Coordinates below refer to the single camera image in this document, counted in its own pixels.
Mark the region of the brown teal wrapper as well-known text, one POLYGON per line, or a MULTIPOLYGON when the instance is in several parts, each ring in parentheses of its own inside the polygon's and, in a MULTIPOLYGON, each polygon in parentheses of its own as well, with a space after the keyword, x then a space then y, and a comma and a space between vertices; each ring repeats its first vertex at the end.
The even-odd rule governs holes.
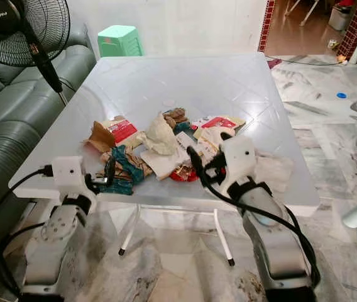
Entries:
MULTIPOLYGON (((116 159, 114 192, 102 193, 133 195, 133 187, 153 173, 144 160, 133 153, 131 147, 124 145, 113 147, 110 152, 104 152, 101 159, 106 164, 110 157, 116 159)), ((104 167, 104 176, 106 177, 106 166, 104 167)))

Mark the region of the red shiny wrapper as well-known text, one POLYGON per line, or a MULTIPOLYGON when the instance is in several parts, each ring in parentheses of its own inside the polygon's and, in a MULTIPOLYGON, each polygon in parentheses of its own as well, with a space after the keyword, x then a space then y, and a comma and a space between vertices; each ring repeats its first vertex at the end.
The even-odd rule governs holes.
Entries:
POLYGON ((198 181, 199 176, 197 176, 193 165, 188 160, 176 166, 173 172, 170 173, 169 178, 173 179, 173 181, 189 183, 198 181))

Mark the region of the grey bin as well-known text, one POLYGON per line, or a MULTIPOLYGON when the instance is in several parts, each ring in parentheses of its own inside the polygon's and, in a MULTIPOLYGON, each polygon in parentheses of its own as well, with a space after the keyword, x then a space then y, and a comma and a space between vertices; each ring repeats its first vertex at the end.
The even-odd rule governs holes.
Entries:
POLYGON ((351 20, 352 8, 354 8, 353 3, 348 3, 348 5, 343 3, 334 4, 328 22, 329 26, 334 31, 345 31, 351 20))

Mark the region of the kraft snack packet red label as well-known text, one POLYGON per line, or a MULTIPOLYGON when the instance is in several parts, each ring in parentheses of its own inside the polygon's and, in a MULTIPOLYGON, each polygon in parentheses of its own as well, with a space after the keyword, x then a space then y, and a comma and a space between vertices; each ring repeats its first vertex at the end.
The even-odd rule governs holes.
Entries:
POLYGON ((95 147, 98 152, 104 153, 121 145, 136 148, 142 144, 142 135, 143 133, 128 119, 118 116, 103 123, 95 121, 86 143, 95 147))
POLYGON ((219 150, 219 145, 222 143, 221 133, 234 136, 236 129, 245 123, 244 119, 227 115, 207 116, 191 121, 191 130, 195 130, 193 137, 198 141, 214 150, 219 150))

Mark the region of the white paper sheet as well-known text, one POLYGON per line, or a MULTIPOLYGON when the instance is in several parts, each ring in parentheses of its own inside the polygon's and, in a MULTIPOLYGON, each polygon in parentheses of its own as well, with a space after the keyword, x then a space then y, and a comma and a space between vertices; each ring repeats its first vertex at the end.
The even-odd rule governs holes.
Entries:
POLYGON ((159 155, 152 150, 144 150, 140 153, 141 158, 155 173, 158 179, 164 179, 176 169, 182 167, 191 168, 190 157, 187 155, 187 147, 195 146, 195 140, 187 133, 180 132, 176 135, 178 145, 173 155, 159 155))

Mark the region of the small teal wrapper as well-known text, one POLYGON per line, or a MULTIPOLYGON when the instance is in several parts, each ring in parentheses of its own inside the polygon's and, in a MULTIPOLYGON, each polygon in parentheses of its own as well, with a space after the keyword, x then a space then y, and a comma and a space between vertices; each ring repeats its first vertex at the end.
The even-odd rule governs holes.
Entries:
POLYGON ((190 121, 183 121, 182 123, 176 123, 173 127, 173 133, 178 135, 178 133, 187 133, 188 135, 193 135, 195 133, 195 128, 190 121))

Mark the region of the cream crumpled paper wad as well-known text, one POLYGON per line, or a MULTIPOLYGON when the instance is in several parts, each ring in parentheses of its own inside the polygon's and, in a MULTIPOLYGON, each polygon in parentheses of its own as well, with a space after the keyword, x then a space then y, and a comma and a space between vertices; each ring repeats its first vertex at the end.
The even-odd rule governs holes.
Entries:
POLYGON ((163 115, 155 117, 145 131, 143 143, 147 152, 161 156, 173 156, 177 153, 180 144, 172 128, 163 115))

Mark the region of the small brown crumpled wrapper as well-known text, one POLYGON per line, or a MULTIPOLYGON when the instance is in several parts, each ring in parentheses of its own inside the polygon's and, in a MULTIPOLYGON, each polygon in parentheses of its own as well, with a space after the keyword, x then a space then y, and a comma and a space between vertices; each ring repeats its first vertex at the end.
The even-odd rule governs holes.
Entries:
POLYGON ((188 121, 188 118, 186 117, 186 109, 184 108, 167 110, 167 112, 164 112, 162 117, 171 128, 175 128, 175 125, 178 123, 185 123, 185 121, 188 121))

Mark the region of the white metal table legs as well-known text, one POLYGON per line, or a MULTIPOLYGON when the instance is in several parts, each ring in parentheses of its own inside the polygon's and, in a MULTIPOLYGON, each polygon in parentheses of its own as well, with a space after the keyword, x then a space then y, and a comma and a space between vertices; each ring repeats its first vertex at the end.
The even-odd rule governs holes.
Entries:
POLYGON ((118 249, 118 255, 124 256, 126 251, 128 250, 131 238, 133 238, 133 234, 136 230, 136 225, 138 224, 138 220, 141 216, 141 211, 147 210, 151 212, 164 212, 164 213, 193 213, 193 214, 200 214, 200 215, 210 215, 213 216, 213 222, 215 224, 215 231, 221 241, 222 249, 224 250, 228 265, 235 266, 235 259, 231 254, 231 249, 228 245, 228 240, 222 230, 221 221, 219 221, 219 210, 214 209, 211 211, 204 211, 204 210, 197 210, 197 209, 187 209, 187 208, 179 208, 179 207, 164 207, 164 206, 156 206, 156 205, 142 205, 137 204, 135 210, 133 211, 132 215, 129 217, 130 228, 126 232, 124 236, 124 240, 118 249))

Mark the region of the grey-green leather sofa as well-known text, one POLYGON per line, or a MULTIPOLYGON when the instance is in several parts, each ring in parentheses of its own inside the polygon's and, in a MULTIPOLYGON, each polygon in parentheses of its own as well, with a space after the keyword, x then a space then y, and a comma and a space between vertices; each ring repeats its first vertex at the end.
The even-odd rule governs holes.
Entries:
MULTIPOLYGON (((52 61, 58 76, 69 84, 64 91, 67 99, 96 64, 91 35, 86 25, 72 24, 66 48, 52 61)), ((63 101, 35 66, 0 64, 0 199, 9 189, 10 178, 63 109, 63 101)), ((1 204, 0 238, 20 221, 28 201, 12 195, 1 204)))

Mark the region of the green plastic stool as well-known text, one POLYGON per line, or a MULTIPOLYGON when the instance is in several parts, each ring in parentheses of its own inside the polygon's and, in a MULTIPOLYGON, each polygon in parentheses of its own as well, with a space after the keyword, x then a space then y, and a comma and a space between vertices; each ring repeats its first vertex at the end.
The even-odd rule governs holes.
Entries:
POLYGON ((112 25, 97 34, 101 57, 143 57, 144 49, 135 26, 112 25))

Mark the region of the black standing fan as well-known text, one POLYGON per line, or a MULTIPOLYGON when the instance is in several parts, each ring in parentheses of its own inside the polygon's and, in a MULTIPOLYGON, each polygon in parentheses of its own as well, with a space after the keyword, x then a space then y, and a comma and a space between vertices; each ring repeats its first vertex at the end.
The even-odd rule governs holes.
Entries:
POLYGON ((52 60, 69 33, 67 0, 0 0, 0 64, 38 68, 63 104, 67 99, 52 60))

